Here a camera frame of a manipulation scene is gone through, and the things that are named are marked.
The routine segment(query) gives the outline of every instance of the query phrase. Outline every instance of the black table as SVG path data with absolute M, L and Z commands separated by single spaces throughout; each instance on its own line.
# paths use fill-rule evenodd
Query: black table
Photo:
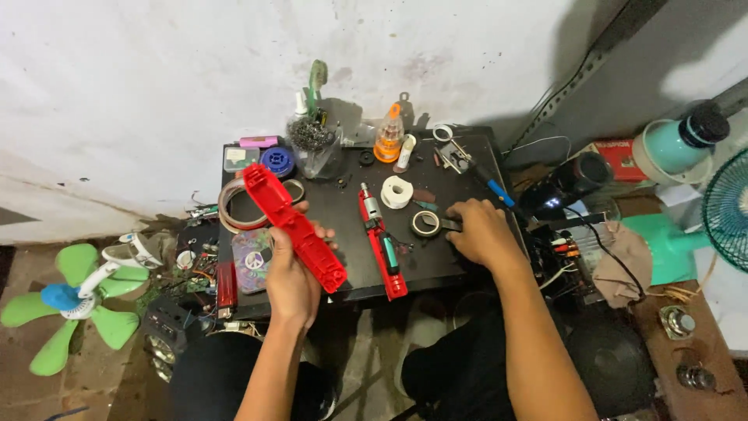
M 444 169 L 435 165 L 433 147 L 437 141 L 422 140 L 432 137 L 431 130 L 413 134 L 418 139 L 417 147 L 414 150 L 414 156 L 411 156 L 410 168 L 399 176 L 412 183 L 415 189 L 434 193 L 436 205 L 440 211 L 446 210 L 454 202 L 465 201 L 469 198 L 489 199 L 495 205 L 500 204 L 493 192 L 479 184 L 470 175 L 458 175 L 453 169 Z M 459 127 L 455 130 L 454 136 L 461 136 L 456 139 L 459 144 L 473 155 L 473 158 L 490 169 L 499 184 L 505 184 L 504 181 L 508 178 L 500 170 L 497 162 L 496 157 L 500 157 L 500 154 L 492 147 L 494 135 L 490 127 Z M 464 262 L 444 238 L 444 233 L 424 241 L 416 237 L 409 228 L 410 218 L 421 209 L 418 205 L 410 203 L 403 209 L 392 210 L 381 202 L 379 194 L 382 183 L 386 178 L 395 175 L 392 171 L 393 164 L 377 161 L 370 167 L 360 167 L 358 164 L 360 152 L 361 150 L 358 149 L 343 150 L 345 164 L 341 174 L 348 180 L 345 188 L 339 189 L 332 182 L 310 181 L 300 175 L 295 176 L 306 189 L 304 198 L 310 203 L 307 216 L 310 219 L 317 219 L 327 228 L 335 229 L 336 242 L 340 245 L 339 257 L 348 271 L 348 281 L 338 291 L 324 299 L 322 305 L 386 295 L 359 213 L 358 192 L 361 183 L 369 184 L 370 191 L 379 201 L 387 230 L 398 240 L 415 244 L 412 253 L 398 257 L 408 291 L 443 288 L 466 282 Z M 421 156 L 423 161 L 418 162 L 415 159 L 416 154 Z M 223 171 L 223 185 L 231 181 L 233 177 L 233 173 Z M 232 200 L 230 212 L 237 219 L 251 220 L 257 218 L 259 211 L 248 196 L 238 195 Z M 513 216 L 509 218 L 509 226 L 517 242 L 525 249 Z M 225 227 L 220 226 L 219 262 L 233 261 L 232 236 L 233 234 Z M 239 292 L 238 302 L 239 305 L 233 310 L 231 316 L 233 319 L 263 318 L 270 314 L 268 297 L 264 292 L 251 295 Z

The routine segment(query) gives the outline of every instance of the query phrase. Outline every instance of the pink battery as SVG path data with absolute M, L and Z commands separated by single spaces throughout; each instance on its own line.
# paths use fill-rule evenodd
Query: pink battery
M 278 144 L 278 136 L 242 137 L 239 146 L 242 148 L 270 148 Z

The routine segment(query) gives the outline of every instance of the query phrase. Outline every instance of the green brush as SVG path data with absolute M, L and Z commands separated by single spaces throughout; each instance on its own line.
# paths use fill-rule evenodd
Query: green brush
M 312 70 L 309 72 L 309 100 L 307 102 L 307 115 L 314 117 L 317 108 L 314 106 L 316 92 L 327 83 L 327 63 L 322 60 L 315 60 L 312 63 Z

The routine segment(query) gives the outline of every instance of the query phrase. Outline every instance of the black electrical tape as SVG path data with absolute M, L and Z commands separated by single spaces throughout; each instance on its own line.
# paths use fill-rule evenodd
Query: black electrical tape
M 436 225 L 428 225 L 423 221 L 421 221 L 421 224 L 427 226 L 428 228 L 420 228 L 418 225 L 416 225 L 416 221 L 422 219 L 424 216 L 431 217 L 436 222 Z M 441 231 L 441 221 L 439 220 L 439 217 L 436 215 L 436 213 L 431 212 L 430 210 L 422 210 L 413 215 L 413 217 L 411 218 L 411 230 L 419 237 L 431 238 L 439 234 L 439 231 Z
M 362 166 L 371 166 L 374 163 L 374 154 L 369 151 L 361 151 L 358 155 L 358 163 Z

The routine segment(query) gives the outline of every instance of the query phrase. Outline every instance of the black pants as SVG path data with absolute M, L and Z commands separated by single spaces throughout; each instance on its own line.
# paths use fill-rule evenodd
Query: black pants
M 505 338 L 500 309 L 474 318 L 405 358 L 405 391 L 416 402 L 438 402 L 429 421 L 514 420 L 506 388 Z M 260 340 L 241 333 L 217 333 L 190 345 L 170 383 L 175 419 L 233 420 L 260 346 Z M 331 387 L 321 369 L 301 363 L 291 419 L 317 420 Z

